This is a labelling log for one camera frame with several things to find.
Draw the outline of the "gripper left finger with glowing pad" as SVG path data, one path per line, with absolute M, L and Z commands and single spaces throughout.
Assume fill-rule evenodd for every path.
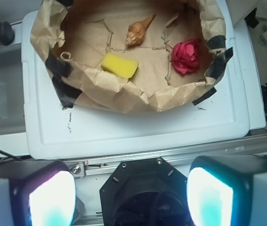
M 62 161 L 0 161 L 0 226 L 70 226 L 74 176 Z

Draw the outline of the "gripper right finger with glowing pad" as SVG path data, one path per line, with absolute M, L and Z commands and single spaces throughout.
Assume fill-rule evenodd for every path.
M 197 226 L 267 226 L 267 154 L 196 157 L 187 202 Z

